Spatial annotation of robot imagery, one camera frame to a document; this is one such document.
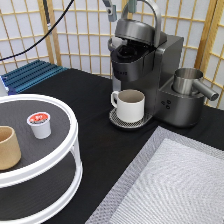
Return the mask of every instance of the beige cup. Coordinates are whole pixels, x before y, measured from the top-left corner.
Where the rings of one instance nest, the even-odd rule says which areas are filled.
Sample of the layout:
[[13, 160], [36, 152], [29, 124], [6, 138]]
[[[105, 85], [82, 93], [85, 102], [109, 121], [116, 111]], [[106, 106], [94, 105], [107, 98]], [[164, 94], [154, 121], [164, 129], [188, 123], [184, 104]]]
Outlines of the beige cup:
[[15, 166], [21, 159], [21, 151], [15, 130], [0, 126], [0, 170]]

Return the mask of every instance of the drip tray grate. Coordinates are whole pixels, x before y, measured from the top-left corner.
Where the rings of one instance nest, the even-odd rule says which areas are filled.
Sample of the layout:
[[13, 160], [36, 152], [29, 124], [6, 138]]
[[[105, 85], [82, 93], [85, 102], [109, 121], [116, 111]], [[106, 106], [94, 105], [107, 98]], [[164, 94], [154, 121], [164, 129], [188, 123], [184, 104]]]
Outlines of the drip tray grate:
[[128, 123], [120, 120], [117, 117], [116, 108], [114, 108], [113, 110], [110, 111], [109, 118], [111, 123], [114, 124], [116, 127], [131, 131], [146, 125], [151, 120], [152, 115], [149, 113], [145, 113], [144, 117], [140, 121], [134, 123]]

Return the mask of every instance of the paper screen wall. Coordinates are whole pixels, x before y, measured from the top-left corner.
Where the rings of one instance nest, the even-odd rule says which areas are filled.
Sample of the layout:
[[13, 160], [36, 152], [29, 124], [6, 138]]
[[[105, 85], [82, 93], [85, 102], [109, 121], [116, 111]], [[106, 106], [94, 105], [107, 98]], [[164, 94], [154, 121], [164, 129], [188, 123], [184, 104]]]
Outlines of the paper screen wall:
[[224, 110], [224, 0], [219, 0], [208, 37], [201, 70], [204, 83], [220, 94], [216, 101], [207, 101], [209, 106]]
[[[47, 30], [42, 0], [0, 0], [0, 58], [11, 56], [29, 48]], [[19, 57], [0, 63], [0, 75], [10, 72], [36, 59], [51, 61], [50, 45], [46, 41]]]
[[[49, 0], [57, 20], [69, 0]], [[113, 0], [118, 11], [127, 0]], [[162, 13], [162, 30], [184, 37], [180, 67], [194, 67], [210, 0], [157, 0]], [[154, 25], [151, 9], [138, 2], [133, 19]], [[57, 27], [62, 65], [101, 75], [111, 75], [108, 39], [115, 23], [109, 23], [102, 0], [75, 0], [65, 19]]]

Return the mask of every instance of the power cord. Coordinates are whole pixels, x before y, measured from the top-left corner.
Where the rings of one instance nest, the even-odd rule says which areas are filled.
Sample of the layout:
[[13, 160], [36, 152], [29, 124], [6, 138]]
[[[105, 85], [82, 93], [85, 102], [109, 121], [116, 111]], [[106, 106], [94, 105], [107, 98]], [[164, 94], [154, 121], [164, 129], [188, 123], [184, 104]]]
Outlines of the power cord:
[[74, 0], [71, 0], [71, 2], [68, 4], [67, 8], [65, 9], [65, 11], [63, 12], [63, 14], [60, 16], [60, 18], [57, 20], [57, 22], [52, 26], [52, 28], [40, 39], [38, 40], [34, 45], [32, 45], [31, 47], [29, 47], [28, 49], [26, 49], [25, 51], [6, 57], [6, 58], [2, 58], [0, 59], [0, 61], [4, 61], [10, 58], [15, 58], [17, 56], [20, 56], [22, 54], [25, 54], [27, 51], [30, 51], [31, 49], [33, 49], [34, 47], [36, 47], [40, 42], [42, 42], [51, 32], [52, 30], [58, 25], [58, 23], [62, 20], [62, 18], [64, 17], [64, 15], [68, 12], [70, 6], [72, 5], [72, 3], [74, 2]]

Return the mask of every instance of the black countertop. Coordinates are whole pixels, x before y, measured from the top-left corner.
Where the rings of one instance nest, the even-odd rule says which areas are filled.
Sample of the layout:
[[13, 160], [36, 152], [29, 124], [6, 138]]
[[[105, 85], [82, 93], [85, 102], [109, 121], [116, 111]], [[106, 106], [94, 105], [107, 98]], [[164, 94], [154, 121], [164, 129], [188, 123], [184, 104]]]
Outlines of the black countertop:
[[23, 92], [64, 101], [79, 123], [81, 185], [71, 202], [46, 224], [85, 223], [158, 126], [224, 150], [224, 111], [204, 106], [200, 122], [193, 128], [179, 129], [152, 120], [138, 131], [125, 132], [109, 121], [111, 92], [111, 80], [75, 69]]

